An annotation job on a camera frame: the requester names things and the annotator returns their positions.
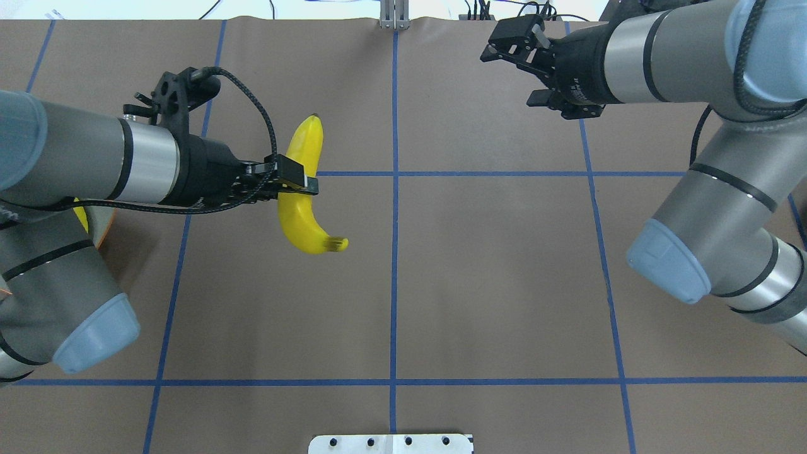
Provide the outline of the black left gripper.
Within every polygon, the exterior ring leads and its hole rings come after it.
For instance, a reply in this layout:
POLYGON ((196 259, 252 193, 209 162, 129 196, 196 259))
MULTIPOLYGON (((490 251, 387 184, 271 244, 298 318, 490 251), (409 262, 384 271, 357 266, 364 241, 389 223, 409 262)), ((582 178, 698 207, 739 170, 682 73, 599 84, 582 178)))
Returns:
POLYGON ((316 196, 319 181, 305 167, 283 155, 270 155, 262 163, 242 161, 219 141, 187 136, 180 143, 180 170, 175 183, 175 205, 206 207, 224 204, 240 178, 243 197, 277 197, 280 194, 316 196))

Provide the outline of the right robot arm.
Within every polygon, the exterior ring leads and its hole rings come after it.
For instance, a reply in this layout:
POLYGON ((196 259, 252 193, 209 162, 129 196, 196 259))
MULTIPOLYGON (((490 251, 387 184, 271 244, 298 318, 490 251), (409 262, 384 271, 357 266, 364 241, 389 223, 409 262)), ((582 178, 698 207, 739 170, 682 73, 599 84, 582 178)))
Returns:
POLYGON ((805 252, 765 224, 805 178, 805 2, 709 1, 545 34, 496 23, 481 61, 507 61, 566 120, 608 105, 705 103, 720 129, 646 221, 629 267, 687 304, 713 295, 805 353, 805 252))

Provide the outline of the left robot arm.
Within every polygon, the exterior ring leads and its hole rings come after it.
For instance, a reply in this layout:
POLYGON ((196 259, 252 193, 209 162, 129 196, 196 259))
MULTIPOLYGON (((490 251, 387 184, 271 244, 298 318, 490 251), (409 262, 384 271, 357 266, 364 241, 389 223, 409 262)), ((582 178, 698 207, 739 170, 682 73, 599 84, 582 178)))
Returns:
POLYGON ((165 83, 125 117, 2 92, 2 386, 46 364, 80 373, 139 338, 80 207, 207 214, 317 194, 300 161, 243 161, 190 132, 190 111, 217 92, 165 83))

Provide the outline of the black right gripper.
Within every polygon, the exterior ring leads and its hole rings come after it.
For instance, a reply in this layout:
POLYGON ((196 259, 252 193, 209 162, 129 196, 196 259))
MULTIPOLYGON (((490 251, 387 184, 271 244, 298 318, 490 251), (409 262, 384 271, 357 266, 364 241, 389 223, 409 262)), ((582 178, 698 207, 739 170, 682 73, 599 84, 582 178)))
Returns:
POLYGON ((594 118, 606 105, 622 103, 605 74, 612 35, 612 30, 577 30, 552 45, 541 16, 505 18, 496 23, 480 60, 507 61, 534 76, 554 74, 555 90, 533 90, 527 106, 560 109, 565 120, 594 118))

